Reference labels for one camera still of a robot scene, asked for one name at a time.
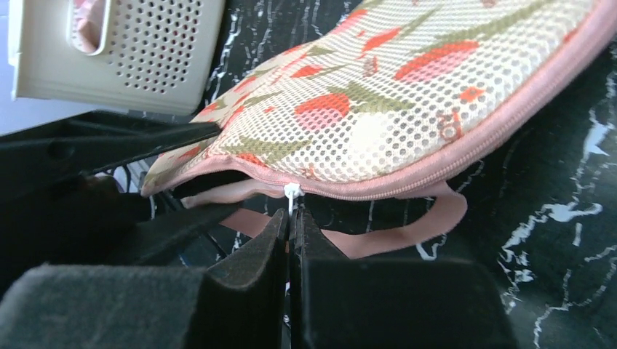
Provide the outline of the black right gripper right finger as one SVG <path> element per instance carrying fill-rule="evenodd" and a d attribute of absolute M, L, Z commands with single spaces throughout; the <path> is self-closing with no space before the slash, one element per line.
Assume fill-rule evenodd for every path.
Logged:
<path fill-rule="evenodd" d="M 290 221 L 293 348 L 517 348 L 490 274 L 468 260 L 352 260 L 310 211 Z"/>

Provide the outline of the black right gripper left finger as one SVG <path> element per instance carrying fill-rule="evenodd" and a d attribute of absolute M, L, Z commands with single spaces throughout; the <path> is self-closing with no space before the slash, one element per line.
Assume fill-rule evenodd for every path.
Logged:
<path fill-rule="evenodd" d="M 210 268 L 42 265 L 1 301 L 3 348 L 279 348 L 288 212 Z"/>

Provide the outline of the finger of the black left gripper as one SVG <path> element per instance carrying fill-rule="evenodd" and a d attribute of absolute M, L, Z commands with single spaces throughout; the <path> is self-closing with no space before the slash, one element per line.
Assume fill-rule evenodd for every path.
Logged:
<path fill-rule="evenodd" d="M 208 140 L 216 123 L 56 121 L 1 137 L 1 202 Z"/>
<path fill-rule="evenodd" d="M 238 209 L 215 204 L 154 217 L 152 203 L 115 179 L 89 177 L 16 196 L 1 189 L 1 288 L 51 265 L 164 265 Z"/>

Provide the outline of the floral mesh laundry bag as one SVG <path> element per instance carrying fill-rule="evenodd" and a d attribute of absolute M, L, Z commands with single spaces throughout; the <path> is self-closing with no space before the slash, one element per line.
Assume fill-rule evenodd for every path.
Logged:
<path fill-rule="evenodd" d="M 350 258 L 422 243 L 466 213 L 447 181 L 510 138 L 615 34 L 614 1 L 363 1 L 213 100 L 196 121 L 221 133 L 162 154 L 141 193 L 237 171 L 243 180 L 192 188 L 183 205 L 432 196 L 401 228 L 325 234 Z"/>

